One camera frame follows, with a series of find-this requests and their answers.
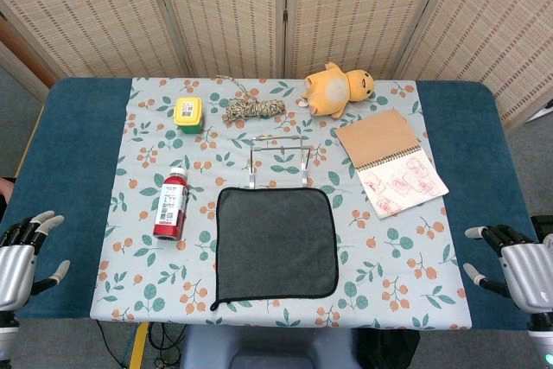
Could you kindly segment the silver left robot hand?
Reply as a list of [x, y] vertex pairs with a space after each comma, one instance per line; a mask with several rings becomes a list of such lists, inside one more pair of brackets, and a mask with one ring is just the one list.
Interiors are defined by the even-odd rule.
[[49, 277], [35, 280], [40, 250], [49, 233], [64, 222], [54, 211], [39, 213], [10, 226], [1, 236], [1, 312], [15, 313], [31, 296], [58, 285], [71, 262], [62, 261]]

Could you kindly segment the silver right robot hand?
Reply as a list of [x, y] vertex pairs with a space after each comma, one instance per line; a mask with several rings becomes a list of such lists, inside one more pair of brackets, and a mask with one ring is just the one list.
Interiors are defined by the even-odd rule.
[[552, 252], [506, 225], [468, 228], [469, 239], [483, 239], [497, 254], [505, 281], [496, 282], [472, 264], [463, 270], [477, 286], [513, 300], [528, 315], [552, 311]]

